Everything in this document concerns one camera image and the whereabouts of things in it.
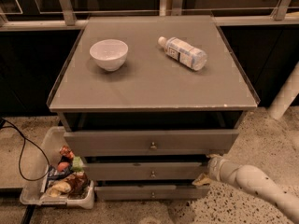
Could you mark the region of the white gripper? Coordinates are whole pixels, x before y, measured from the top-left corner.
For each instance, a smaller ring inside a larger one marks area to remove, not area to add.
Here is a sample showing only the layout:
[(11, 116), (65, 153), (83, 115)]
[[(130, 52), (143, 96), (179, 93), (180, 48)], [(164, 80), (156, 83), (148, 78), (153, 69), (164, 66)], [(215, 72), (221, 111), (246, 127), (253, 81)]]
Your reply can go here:
[(195, 186), (200, 187), (209, 185), (211, 183), (211, 179), (219, 182), (226, 182), (227, 176), (223, 170), (223, 166), (227, 160), (220, 154), (206, 154), (206, 157), (210, 158), (207, 166), (209, 176), (202, 173), (192, 183)]

